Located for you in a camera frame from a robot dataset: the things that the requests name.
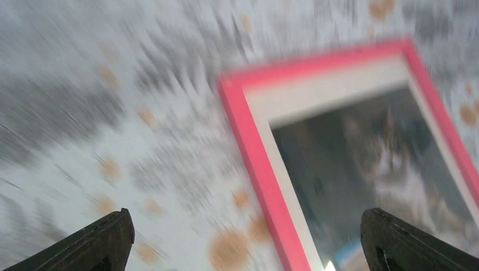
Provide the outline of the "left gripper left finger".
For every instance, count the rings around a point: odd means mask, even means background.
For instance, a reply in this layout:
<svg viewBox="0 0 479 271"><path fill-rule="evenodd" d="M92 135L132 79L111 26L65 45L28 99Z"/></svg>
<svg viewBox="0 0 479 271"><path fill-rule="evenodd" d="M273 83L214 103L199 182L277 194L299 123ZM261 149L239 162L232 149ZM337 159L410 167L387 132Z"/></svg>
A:
<svg viewBox="0 0 479 271"><path fill-rule="evenodd" d="M134 239L129 210L122 208L5 270L124 271Z"/></svg>

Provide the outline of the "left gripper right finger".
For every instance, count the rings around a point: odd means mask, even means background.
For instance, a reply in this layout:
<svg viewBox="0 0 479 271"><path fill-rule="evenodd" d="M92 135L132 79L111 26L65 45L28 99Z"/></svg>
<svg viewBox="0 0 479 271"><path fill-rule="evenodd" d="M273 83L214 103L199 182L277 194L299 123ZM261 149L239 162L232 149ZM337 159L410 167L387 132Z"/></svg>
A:
<svg viewBox="0 0 479 271"><path fill-rule="evenodd" d="M478 270L478 258L380 208L363 212L360 241L373 271Z"/></svg>

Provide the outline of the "pink wooden picture frame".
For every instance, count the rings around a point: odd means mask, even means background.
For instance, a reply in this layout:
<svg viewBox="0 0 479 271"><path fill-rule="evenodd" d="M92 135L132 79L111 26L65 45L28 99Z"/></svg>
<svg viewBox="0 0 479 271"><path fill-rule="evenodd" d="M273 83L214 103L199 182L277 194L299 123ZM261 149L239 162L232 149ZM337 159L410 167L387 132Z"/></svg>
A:
<svg viewBox="0 0 479 271"><path fill-rule="evenodd" d="M427 97L434 102L434 114L441 120L440 127L445 132L448 144L452 146L453 156L461 161L460 169L463 171L468 187L476 198L478 205L478 173L448 116L413 42L409 39L382 41L358 47L349 47L343 50L334 50L328 54L299 59L293 62L230 73L224 75L220 80L221 99L240 147L252 185L286 270L306 270L306 258L304 254L299 252L295 259L290 259L286 254L285 245L291 244L296 246L299 241L296 237L280 236L280 233L275 228L275 223L279 222L281 215L288 213L288 209L283 201L277 199L281 191L279 186L275 184L275 175L267 160L262 140L247 105L246 95L253 93L257 88L284 84L316 73L336 71L351 65L364 66L374 60L384 60L392 56L397 56L406 61L416 73L420 86L426 89Z"/></svg>

